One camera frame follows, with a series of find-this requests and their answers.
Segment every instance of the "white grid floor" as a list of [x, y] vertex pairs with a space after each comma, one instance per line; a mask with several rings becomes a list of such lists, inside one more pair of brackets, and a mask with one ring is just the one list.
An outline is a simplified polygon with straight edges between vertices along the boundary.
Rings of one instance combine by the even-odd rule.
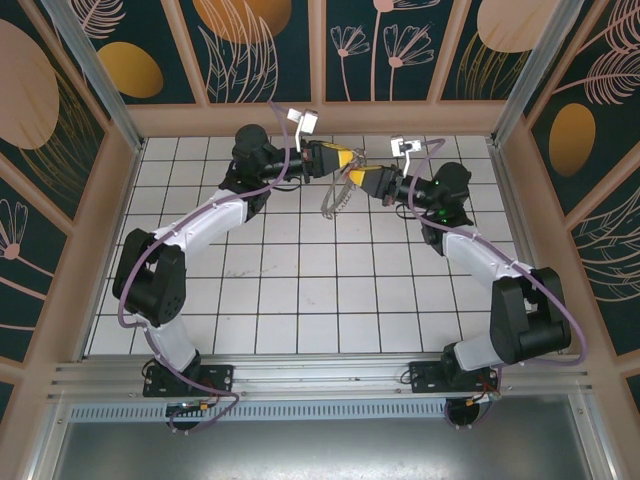
[[[388, 136], [315, 138], [365, 147], [369, 164], [395, 162]], [[425, 177], [446, 162], [462, 162], [473, 174], [470, 218], [515, 257], [484, 139], [445, 138]], [[121, 244], [132, 229], [155, 230], [208, 199], [224, 177], [233, 143], [149, 140], [87, 354], [151, 353], [141, 332], [116, 320], [111, 279]], [[282, 138], [272, 143], [281, 146]], [[437, 352], [486, 331], [490, 293], [424, 244], [416, 220], [401, 219], [362, 191], [335, 220], [324, 219], [318, 212], [331, 181], [272, 192], [263, 213], [217, 239], [189, 268], [183, 313], [201, 353]]]

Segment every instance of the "metal sheet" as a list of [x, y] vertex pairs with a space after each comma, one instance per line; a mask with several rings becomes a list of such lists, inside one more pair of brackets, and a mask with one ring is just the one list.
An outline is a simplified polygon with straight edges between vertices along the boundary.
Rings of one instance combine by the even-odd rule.
[[590, 478], [566, 397], [506, 398], [468, 431], [441, 419], [70, 425], [55, 478]]

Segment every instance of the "white tile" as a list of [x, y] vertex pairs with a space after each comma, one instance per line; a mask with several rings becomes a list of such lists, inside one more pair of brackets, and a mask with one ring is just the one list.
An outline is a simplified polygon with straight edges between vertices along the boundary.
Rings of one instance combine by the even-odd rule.
[[364, 150], [367, 158], [392, 158], [391, 135], [365, 135]]
[[460, 157], [462, 158], [489, 158], [489, 149], [487, 141], [480, 136], [456, 137], [458, 140], [458, 148], [460, 149]]
[[453, 277], [453, 289], [459, 311], [491, 310], [491, 292], [472, 276]]
[[299, 215], [268, 214], [264, 227], [264, 243], [298, 243], [299, 230]]
[[187, 278], [222, 276], [224, 245], [207, 245], [193, 259], [187, 258]]
[[160, 214], [164, 203], [166, 187], [139, 187], [133, 191], [129, 214]]
[[297, 277], [298, 245], [264, 245], [260, 273], [263, 277]]
[[338, 310], [340, 313], [377, 312], [374, 279], [372, 277], [339, 277]]
[[347, 204], [340, 209], [340, 213], [363, 213], [369, 211], [369, 195], [367, 195], [364, 190], [359, 188], [352, 190], [350, 192], [349, 200], [347, 200]]
[[204, 161], [175, 162], [171, 170], [169, 185], [171, 186], [199, 186], [202, 182]]
[[300, 243], [334, 243], [335, 224], [319, 213], [304, 213], [300, 221]]
[[447, 345], [462, 340], [455, 313], [421, 313], [420, 330], [425, 352], [442, 352]]
[[271, 190], [267, 200], [267, 213], [291, 213], [300, 211], [300, 191], [279, 192]]
[[460, 158], [455, 137], [438, 135], [435, 137], [427, 136], [425, 138], [427, 141], [444, 138], [444, 145], [440, 147], [440, 149], [438, 149], [438, 151], [435, 153], [433, 153], [435, 150], [435, 145], [427, 145], [427, 149], [429, 150], [429, 153], [432, 154], [433, 158]]
[[451, 277], [415, 277], [418, 311], [454, 312]]
[[301, 277], [335, 277], [336, 248], [333, 244], [301, 245]]
[[260, 315], [256, 353], [296, 353], [296, 315]]
[[163, 187], [169, 183], [172, 162], [142, 162], [136, 187]]
[[[303, 212], [320, 213], [322, 201], [329, 187], [324, 185], [303, 185], [301, 209]], [[333, 197], [329, 199], [329, 205], [333, 203]]]
[[411, 275], [407, 243], [374, 243], [376, 275]]
[[414, 275], [449, 275], [447, 258], [441, 257], [431, 245], [411, 243], [409, 248]]
[[145, 160], [173, 160], [177, 138], [150, 138], [144, 152]]
[[298, 317], [299, 353], [338, 353], [336, 315], [300, 315]]
[[373, 253], [370, 243], [339, 243], [338, 275], [373, 276]]
[[421, 352], [417, 313], [380, 314], [383, 352]]
[[260, 313], [297, 313], [298, 279], [263, 278], [260, 283]]
[[507, 215], [503, 212], [475, 213], [478, 230], [482, 236], [491, 242], [511, 242], [511, 230]]
[[372, 213], [371, 229], [374, 242], [406, 242], [405, 221], [394, 213]]
[[176, 150], [176, 160], [204, 160], [208, 144], [208, 137], [181, 137]]
[[469, 193], [475, 212], [504, 211], [498, 185], [469, 185]]
[[336, 228], [340, 243], [371, 241], [371, 224], [367, 213], [338, 214]]
[[213, 353], [213, 339], [216, 333], [215, 315], [183, 315], [187, 336], [193, 346], [202, 354]]
[[463, 158], [462, 165], [471, 172], [469, 183], [496, 183], [490, 158]]
[[261, 258], [260, 245], [228, 245], [224, 261], [224, 276], [259, 277]]
[[100, 315], [90, 355], [128, 355], [133, 331], [133, 328], [122, 328], [115, 315]]
[[256, 340], [255, 315], [220, 315], [216, 331], [216, 355], [254, 353]]
[[182, 313], [214, 315], [218, 311], [219, 297], [219, 279], [188, 278], [187, 299]]
[[209, 139], [209, 149], [207, 150], [207, 160], [231, 160], [231, 150], [233, 150], [236, 140], [234, 137], [211, 137]]
[[491, 312], [460, 312], [458, 317], [463, 340], [471, 340], [489, 332]]
[[204, 164], [204, 174], [202, 176], [202, 185], [220, 185], [224, 180], [227, 170], [229, 169], [228, 162], [221, 162], [219, 160], [208, 160]]
[[364, 148], [364, 137], [362, 135], [334, 135], [333, 143], [351, 149]]
[[262, 243], [264, 215], [259, 214], [229, 232], [229, 244]]
[[200, 197], [198, 198], [198, 205], [202, 205], [209, 200], [218, 191], [217, 187], [205, 187], [200, 188]]
[[124, 243], [127, 235], [136, 228], [144, 230], [145, 232], [153, 232], [158, 228], [159, 223], [160, 215], [127, 215], [124, 221], [120, 243]]
[[300, 313], [333, 313], [337, 311], [335, 278], [300, 279]]
[[378, 316], [340, 314], [340, 353], [380, 352]]
[[200, 187], [169, 187], [162, 213], [184, 215], [198, 206]]
[[259, 282], [257, 278], [225, 278], [222, 281], [220, 313], [257, 313]]
[[376, 277], [380, 312], [415, 312], [416, 297], [411, 277]]
[[131, 344], [131, 355], [153, 355], [153, 350], [144, 336], [142, 328], [137, 327], [133, 335], [133, 343]]

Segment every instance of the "flower illustration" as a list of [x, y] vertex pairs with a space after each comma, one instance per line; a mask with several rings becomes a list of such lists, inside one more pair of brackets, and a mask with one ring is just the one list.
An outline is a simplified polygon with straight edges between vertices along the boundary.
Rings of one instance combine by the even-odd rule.
[[0, 258], [15, 260], [20, 256], [20, 243], [27, 228], [29, 210], [20, 202], [16, 202], [11, 212], [9, 202], [0, 200]]
[[380, 17], [383, 13], [394, 10], [418, 10], [421, 8], [435, 7], [440, 0], [373, 0], [373, 6], [378, 11], [376, 23], [373, 28], [373, 49], [371, 54], [371, 101], [376, 100], [376, 51], [378, 46], [378, 30]]
[[391, 65], [389, 100], [393, 100], [393, 76], [396, 68], [420, 65], [433, 60], [433, 49], [427, 49], [431, 44], [428, 32], [429, 26], [406, 27], [398, 38], [398, 25], [384, 29], [384, 47]]
[[344, 32], [341, 27], [333, 27], [331, 29], [331, 40], [336, 47], [336, 51], [340, 56], [340, 66], [342, 67], [342, 83], [344, 84], [344, 93], [347, 95], [347, 101], [351, 101], [349, 95], [349, 87], [347, 86], [347, 75], [344, 70], [344, 59], [352, 55], [360, 55], [369, 51], [369, 42], [365, 42], [366, 36], [362, 31], [362, 26], [346, 27]]
[[[29, 217], [29, 209], [20, 202], [16, 202], [15, 208], [11, 210], [9, 202], [3, 198], [0, 200], [0, 260], [18, 260], [28, 267], [43, 273], [49, 277], [53, 277], [53, 273], [34, 265], [20, 256], [20, 245], [24, 238], [24, 232], [27, 228], [27, 218]], [[0, 277], [0, 284], [6, 285], [14, 290], [30, 295], [40, 300], [45, 300], [46, 295], [36, 292], [28, 287], [12, 282], [11, 280]], [[24, 330], [22, 327], [13, 327], [0, 324], [0, 328], [12, 328], [14, 330]]]

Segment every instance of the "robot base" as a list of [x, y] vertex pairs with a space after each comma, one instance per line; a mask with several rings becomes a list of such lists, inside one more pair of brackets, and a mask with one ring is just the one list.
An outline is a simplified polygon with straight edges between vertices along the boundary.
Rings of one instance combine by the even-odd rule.
[[[194, 382], [217, 390], [231, 391], [233, 386], [232, 365], [200, 365], [192, 375]], [[150, 365], [144, 378], [142, 396], [149, 398], [207, 397], [207, 392], [191, 387], [176, 378], [162, 365]]]

